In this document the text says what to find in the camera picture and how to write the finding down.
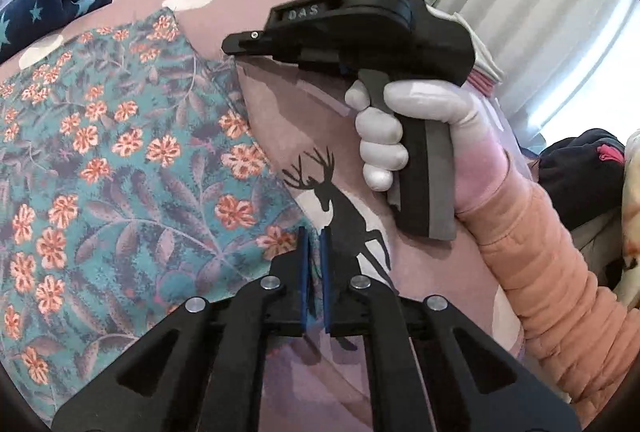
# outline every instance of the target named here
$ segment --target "orange flower print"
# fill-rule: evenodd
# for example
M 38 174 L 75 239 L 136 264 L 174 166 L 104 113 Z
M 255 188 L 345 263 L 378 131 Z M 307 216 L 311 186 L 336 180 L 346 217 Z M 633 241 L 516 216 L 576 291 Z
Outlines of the orange flower print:
M 15 84 L 4 84 L 2 85 L 2 88 L 0 88 L 0 95 L 2 95 L 2 98 L 9 98 L 14 94 L 14 88 Z
M 125 120 L 129 120 L 129 117 L 132 117 L 137 112 L 138 105 L 133 100 L 129 100 L 118 106 L 114 118 L 116 122 L 124 122 Z
M 18 252 L 9 263 L 9 272 L 15 279 L 15 290 L 18 293 L 27 293 L 33 289 L 33 272 L 36 271 L 36 261 L 33 255 Z
M 78 129 L 74 138 L 74 149 L 84 154 L 92 147 L 98 145 L 98 128 L 95 125 Z
M 240 143 L 233 146 L 231 152 L 223 154 L 221 160 L 222 165 L 231 169 L 235 178 L 245 180 L 262 172 L 266 158 L 257 145 Z
M 142 129 L 132 129 L 118 138 L 111 148 L 111 152 L 121 157 L 129 157 L 134 152 L 142 149 Z
M 160 18 L 154 22 L 154 32 L 147 35 L 148 40 L 164 39 L 172 42 L 178 35 L 178 27 L 175 25 L 175 20 L 171 16 L 160 16 Z
M 180 156 L 180 144 L 170 135 L 164 135 L 162 140 L 156 138 L 146 148 L 146 158 L 159 161 L 162 167 L 173 165 L 178 156 Z
M 38 385 L 49 385 L 49 365 L 42 358 L 38 358 L 36 350 L 32 347 L 27 347 L 20 355 L 22 362 L 29 369 L 29 376 L 31 380 Z
M 170 16 L 160 16 L 158 20 L 154 22 L 154 32 L 163 32 L 172 26 L 175 26 L 175 23 Z
M 42 257 L 44 269 L 62 269 L 66 265 L 66 237 L 62 230 L 46 228 L 36 241 L 36 252 Z
M 129 45 L 129 51 L 131 53 L 140 53 L 141 51 L 146 50 L 146 44 L 131 44 Z
M 109 174 L 111 174 L 109 162 L 103 157 L 94 157 L 86 164 L 86 168 L 80 172 L 80 177 L 91 185 Z
M 102 100 L 98 100 L 97 102 L 93 102 L 86 107 L 86 111 L 84 116 L 87 117 L 92 122 L 97 122 L 97 120 L 107 113 L 107 104 Z
M 56 313 L 62 307 L 64 299 L 62 294 L 65 292 L 65 282 L 55 279 L 53 275 L 47 275 L 44 281 L 38 284 L 36 288 L 36 300 L 38 300 L 38 309 L 40 313 Z
M 14 241 L 16 245 L 21 245 L 25 241 L 30 241 L 33 233 L 31 223 L 36 219 L 36 211 L 28 205 L 20 205 L 18 213 L 11 221 L 14 228 Z
M 49 71 L 44 73 L 44 85 L 48 86 L 49 84 L 52 84 L 53 82 L 58 80 L 59 76 L 60 69 L 57 67 L 52 67 Z
M 279 226 L 267 227 L 267 234 L 256 238 L 255 243 L 264 249 L 263 257 L 270 261 L 281 253 L 287 253 L 296 248 L 296 234 L 284 232 Z
M 80 113 L 74 113 L 71 116 L 65 117 L 60 122 L 60 132 L 68 136 L 75 132 L 80 126 Z
M 4 114 L 4 123 L 11 123 L 18 116 L 18 111 L 14 108 L 8 108 Z
M 9 304 L 4 312 L 4 334 L 13 340 L 18 340 L 22 336 L 20 313 L 15 312 L 12 304 Z
M 145 62 L 149 62 L 150 60 L 155 60 L 159 54 L 160 50 L 156 50 L 156 48 L 150 48 L 149 50 L 140 53 L 140 62 L 144 64 Z
M 113 40 L 117 40 L 119 42 L 125 40 L 126 38 L 129 38 L 129 30 L 117 30 L 113 34 Z
M 31 84 L 27 89 L 25 89 L 22 92 L 22 95 L 20 96 L 20 98 L 22 100 L 29 100 L 30 98 L 33 98 L 34 94 L 36 94 L 37 89 L 38 89 L 37 84 Z
M 63 67 L 67 62 L 71 60 L 71 56 L 72 56 L 72 53 L 70 51 L 65 51 L 65 53 L 63 53 L 58 57 L 56 66 Z
M 36 92 L 36 94 L 34 94 L 33 98 L 31 99 L 31 104 L 35 106 L 40 102 L 44 102 L 47 99 L 47 97 L 49 97 L 50 92 L 51 92 L 51 89 L 48 87 L 44 87 L 40 89 L 39 91 Z
M 222 115 L 218 124 L 224 129 L 226 136 L 233 139 L 240 138 L 242 134 L 249 131 L 249 126 L 244 119 L 231 109 L 226 115 Z
M 214 213 L 227 230 L 255 225 L 254 207 L 251 202 L 246 199 L 238 200 L 231 194 L 220 196 Z
M 104 86 L 91 86 L 89 88 L 89 92 L 84 95 L 84 98 L 87 100 L 95 100 L 104 95 Z
M 11 127 L 4 131 L 4 142 L 14 141 L 15 137 L 20 132 L 20 125 L 14 123 Z
M 66 229 L 69 223 L 78 217 L 78 196 L 69 194 L 68 196 L 58 196 L 53 201 L 53 206 L 49 209 L 49 223 L 59 229 Z
M 38 80 L 42 80 L 47 74 L 47 71 L 49 70 L 50 67 L 51 66 L 49 64 L 42 64 L 33 72 L 33 74 L 31 75 L 31 79 L 34 82 L 37 82 Z

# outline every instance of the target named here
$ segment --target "gloved hand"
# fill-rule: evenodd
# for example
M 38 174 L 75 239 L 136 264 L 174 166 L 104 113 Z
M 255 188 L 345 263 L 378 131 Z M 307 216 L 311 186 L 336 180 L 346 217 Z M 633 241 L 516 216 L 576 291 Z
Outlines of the gloved hand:
M 387 84 L 384 99 L 395 113 L 450 124 L 457 213 L 479 207 L 496 192 L 506 177 L 508 159 L 475 96 L 440 80 L 411 80 Z M 359 80 L 348 89 L 345 101 L 360 111 L 356 130 L 362 138 L 364 179 L 372 190 L 389 190 L 392 171 L 401 170 L 408 161 L 407 150 L 399 143 L 402 125 L 394 116 L 370 107 L 369 93 Z
M 0 64 L 111 0 L 13 0 L 0 11 Z

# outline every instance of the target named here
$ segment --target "navy star pillow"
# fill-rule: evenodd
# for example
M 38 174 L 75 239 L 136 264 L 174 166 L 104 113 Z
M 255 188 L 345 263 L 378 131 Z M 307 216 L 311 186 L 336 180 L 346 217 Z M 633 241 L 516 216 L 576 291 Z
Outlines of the navy star pillow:
M 111 0 L 13 0 L 0 11 L 0 64 L 40 37 Z

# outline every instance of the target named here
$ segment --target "white curtain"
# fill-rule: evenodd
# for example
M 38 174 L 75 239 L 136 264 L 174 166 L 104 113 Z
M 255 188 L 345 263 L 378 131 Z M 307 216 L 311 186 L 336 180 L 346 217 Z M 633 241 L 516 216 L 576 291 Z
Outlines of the white curtain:
M 612 17 L 610 30 L 626 16 L 622 30 L 601 64 L 584 86 L 555 114 L 540 133 L 548 143 L 577 136 L 593 127 L 606 129 L 625 143 L 640 127 L 640 84 L 638 83 L 638 48 L 640 48 L 640 1 L 621 0 Z
M 635 0 L 437 0 L 459 12 L 506 72 L 497 97 L 524 145 L 588 82 Z

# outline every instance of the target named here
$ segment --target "white polka dot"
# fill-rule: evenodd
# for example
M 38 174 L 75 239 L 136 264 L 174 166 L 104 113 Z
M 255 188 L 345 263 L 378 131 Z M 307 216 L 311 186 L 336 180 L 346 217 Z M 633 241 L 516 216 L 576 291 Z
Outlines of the white polka dot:
M 60 34 L 47 35 L 47 37 L 37 40 L 31 44 L 30 47 L 24 50 L 22 55 L 20 55 L 18 66 L 20 69 L 33 66 L 37 61 L 43 59 L 53 50 L 58 48 L 62 44 L 63 40 L 65 39 Z
M 207 6 L 213 0 L 164 0 L 162 6 L 170 8 L 174 12 L 183 12 L 185 10 L 195 10 Z

